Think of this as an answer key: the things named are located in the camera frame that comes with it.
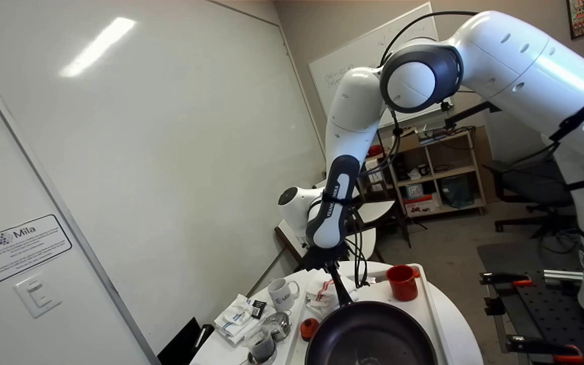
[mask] table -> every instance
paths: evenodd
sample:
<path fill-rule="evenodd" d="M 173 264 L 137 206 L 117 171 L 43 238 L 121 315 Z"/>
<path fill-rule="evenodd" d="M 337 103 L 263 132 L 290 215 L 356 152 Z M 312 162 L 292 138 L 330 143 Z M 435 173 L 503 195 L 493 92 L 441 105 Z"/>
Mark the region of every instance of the table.
<path fill-rule="evenodd" d="M 369 261 L 369 275 L 383 277 L 388 268 L 390 268 L 388 264 Z M 339 272 L 342 277 L 353 277 L 353 261 L 341 261 Z M 310 272 L 295 272 L 286 277 L 296 279 L 301 286 L 305 286 L 305 282 L 310 277 Z M 432 309 L 436 311 L 436 317 L 447 319 L 447 324 L 441 327 L 441 338 L 444 353 L 449 353 L 449 362 L 481 365 L 483 356 L 467 319 L 453 304 L 453 300 L 447 293 L 443 293 L 436 286 L 429 282 L 426 288 L 431 289 L 429 293 L 432 300 Z M 260 289 L 258 293 L 253 293 L 253 297 L 268 300 L 268 289 Z M 299 337 L 299 323 L 303 320 L 301 317 L 303 317 L 303 304 L 295 307 L 290 313 L 292 320 L 292 332 L 288 337 L 290 348 L 281 350 L 288 353 L 288 360 L 277 359 L 275 362 L 281 365 L 305 362 L 306 343 Z M 202 344 L 202 348 L 195 355 L 193 365 L 224 365 L 224 362 L 240 365 L 246 356 L 248 356 L 246 346 L 231 346 L 225 338 L 213 332 Z"/>
<path fill-rule="evenodd" d="M 550 343 L 573 343 L 584 353 L 584 313 L 576 302 L 576 291 L 547 288 L 544 284 L 544 270 L 571 270 L 580 272 L 579 252 L 551 253 L 541 250 L 538 242 L 516 242 L 481 245 L 476 252 L 484 270 L 525 274 L 533 279 L 528 288 L 508 288 L 508 284 L 493 284 L 495 295 L 520 337 L 544 338 Z"/>

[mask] wire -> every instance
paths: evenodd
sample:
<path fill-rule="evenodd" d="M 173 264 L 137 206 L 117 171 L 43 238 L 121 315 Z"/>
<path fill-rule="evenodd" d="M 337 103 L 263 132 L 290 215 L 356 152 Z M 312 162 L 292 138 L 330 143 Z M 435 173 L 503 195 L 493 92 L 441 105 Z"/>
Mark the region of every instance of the wire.
<path fill-rule="evenodd" d="M 545 156 L 544 156 L 544 160 L 545 160 L 545 158 L 550 158 L 555 150 L 558 150 L 558 142 L 551 142 L 551 143 L 547 143 L 547 145 L 544 145 L 544 147 L 540 147 L 540 150 L 536 150 L 536 152 L 532 152 L 532 154 L 528 154 L 528 156 L 524 156 L 524 158 L 514 160 L 509 166 L 522 165 L 522 162 L 532 160 L 533 156 L 540 156 L 540 154 L 545 154 Z"/>
<path fill-rule="evenodd" d="M 423 19 L 432 19 L 432 16 L 475 16 L 476 12 L 467 12 L 467 10 L 447 10 L 447 12 L 431 12 L 431 15 L 422 15 L 418 19 L 413 19 L 409 25 L 405 25 L 388 45 L 388 49 L 382 52 L 379 56 L 379 66 L 386 65 L 390 50 L 394 46 L 394 42 L 408 30 L 411 29 L 415 22 L 423 21 Z"/>
<path fill-rule="evenodd" d="M 350 210 L 350 222 L 356 233 L 356 242 L 345 239 L 348 253 L 353 256 L 353 264 L 356 264 L 356 286 L 362 288 L 367 284 L 367 275 L 369 275 L 369 264 L 367 258 L 363 253 L 363 219 L 358 213 L 358 208 Z"/>

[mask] white sign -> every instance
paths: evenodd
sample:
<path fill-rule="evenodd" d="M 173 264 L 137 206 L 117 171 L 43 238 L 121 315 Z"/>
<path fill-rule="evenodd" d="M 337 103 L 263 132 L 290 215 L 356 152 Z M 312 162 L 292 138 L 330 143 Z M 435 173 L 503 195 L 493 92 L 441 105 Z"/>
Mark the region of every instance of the white sign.
<path fill-rule="evenodd" d="M 70 250 L 54 215 L 0 232 L 0 282 Z"/>

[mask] red cup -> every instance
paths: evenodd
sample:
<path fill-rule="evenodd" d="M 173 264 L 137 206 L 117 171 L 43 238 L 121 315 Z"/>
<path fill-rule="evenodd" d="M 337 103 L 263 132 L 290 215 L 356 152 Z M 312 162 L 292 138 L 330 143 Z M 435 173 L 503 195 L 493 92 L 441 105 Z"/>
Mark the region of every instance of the red cup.
<path fill-rule="evenodd" d="M 418 295 L 418 272 L 411 266 L 394 266 L 388 270 L 388 279 L 396 300 L 408 302 Z"/>
<path fill-rule="evenodd" d="M 301 338 L 305 338 L 305 341 L 310 341 L 316 330 L 319 330 L 319 320 L 316 319 L 306 319 L 299 327 Z"/>

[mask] chair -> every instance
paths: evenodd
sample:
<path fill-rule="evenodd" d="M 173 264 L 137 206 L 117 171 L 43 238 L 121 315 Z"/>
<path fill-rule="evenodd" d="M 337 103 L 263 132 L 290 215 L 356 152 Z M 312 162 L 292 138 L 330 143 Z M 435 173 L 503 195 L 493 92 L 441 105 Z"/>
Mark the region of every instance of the chair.
<path fill-rule="evenodd" d="M 186 327 L 158 353 L 158 360 L 163 365 L 190 362 L 213 330 L 212 324 L 201 327 L 197 319 L 190 319 Z"/>
<path fill-rule="evenodd" d="M 540 224 L 532 238 L 541 239 L 545 233 L 576 224 L 573 215 L 561 213 L 561 208 L 573 206 L 573 201 L 551 154 L 532 154 L 514 165 L 495 160 L 487 169 L 493 173 L 495 192 L 502 201 L 530 203 L 530 213 L 544 213 L 540 217 L 495 220 L 495 232 L 503 232 L 506 224 Z"/>

